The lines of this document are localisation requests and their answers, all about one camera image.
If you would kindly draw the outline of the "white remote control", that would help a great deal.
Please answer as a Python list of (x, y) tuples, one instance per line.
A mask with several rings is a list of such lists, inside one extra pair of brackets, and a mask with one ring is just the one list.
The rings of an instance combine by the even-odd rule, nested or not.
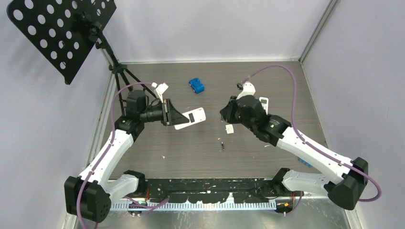
[(266, 114), (268, 114), (268, 106), (269, 106), (269, 99), (267, 97), (259, 97), (259, 101), (265, 110)]
[(187, 128), (189, 126), (201, 123), (206, 120), (205, 110), (203, 107), (183, 113), (189, 119), (187, 123), (175, 125), (175, 130)]

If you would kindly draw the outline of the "small white battery cover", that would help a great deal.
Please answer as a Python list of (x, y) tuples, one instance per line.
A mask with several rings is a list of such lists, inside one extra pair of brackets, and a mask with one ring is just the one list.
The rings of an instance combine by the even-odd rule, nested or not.
[(225, 130), (227, 134), (233, 134), (234, 133), (234, 127), (232, 124), (227, 124), (225, 126)]

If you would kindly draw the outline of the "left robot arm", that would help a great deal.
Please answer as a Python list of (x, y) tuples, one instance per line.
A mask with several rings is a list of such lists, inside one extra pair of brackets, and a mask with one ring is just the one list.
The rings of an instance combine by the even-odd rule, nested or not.
[(145, 175), (127, 170), (113, 182), (108, 182), (125, 152), (135, 143), (146, 123), (161, 122), (164, 126), (188, 123), (170, 99), (159, 99), (155, 105), (143, 90), (129, 92), (125, 113), (113, 121), (114, 129), (91, 164), (77, 177), (64, 183), (67, 213), (95, 223), (101, 223), (113, 204), (132, 194), (142, 197), (147, 191)]

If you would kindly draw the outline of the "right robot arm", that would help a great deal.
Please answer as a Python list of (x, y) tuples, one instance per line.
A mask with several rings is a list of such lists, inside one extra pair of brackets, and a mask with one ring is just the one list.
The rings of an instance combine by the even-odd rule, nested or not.
[(327, 196), (335, 205), (353, 210), (368, 183), (368, 162), (340, 156), (295, 130), (286, 119), (268, 114), (252, 95), (231, 96), (220, 110), (228, 124), (242, 124), (260, 141), (286, 150), (316, 168), (319, 173), (300, 173), (281, 168), (271, 180), (273, 191), (284, 196), (303, 191)]

